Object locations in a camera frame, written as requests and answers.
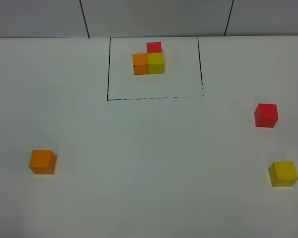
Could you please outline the orange template cube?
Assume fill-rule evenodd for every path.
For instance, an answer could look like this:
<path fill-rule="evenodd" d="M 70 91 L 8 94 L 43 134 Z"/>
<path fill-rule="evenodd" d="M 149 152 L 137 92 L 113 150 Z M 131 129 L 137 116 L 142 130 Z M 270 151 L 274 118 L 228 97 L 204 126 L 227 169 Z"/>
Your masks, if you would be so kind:
<path fill-rule="evenodd" d="M 148 54 L 133 54 L 133 71 L 134 75 L 149 74 Z"/>

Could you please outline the yellow template cube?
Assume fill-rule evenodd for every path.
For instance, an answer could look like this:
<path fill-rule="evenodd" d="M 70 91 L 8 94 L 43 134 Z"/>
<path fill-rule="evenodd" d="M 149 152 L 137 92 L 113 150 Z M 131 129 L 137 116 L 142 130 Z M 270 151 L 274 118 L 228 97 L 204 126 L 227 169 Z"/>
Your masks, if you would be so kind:
<path fill-rule="evenodd" d="M 148 53 L 149 74 L 164 73 L 164 58 L 163 53 Z"/>

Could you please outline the red template cube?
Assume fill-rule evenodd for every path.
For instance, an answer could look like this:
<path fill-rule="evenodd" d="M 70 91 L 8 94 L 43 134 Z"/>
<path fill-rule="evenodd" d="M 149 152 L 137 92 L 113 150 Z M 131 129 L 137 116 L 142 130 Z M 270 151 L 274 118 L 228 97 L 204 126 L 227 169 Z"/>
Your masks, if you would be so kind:
<path fill-rule="evenodd" d="M 161 42 L 148 42 L 146 43 L 147 53 L 162 53 Z"/>

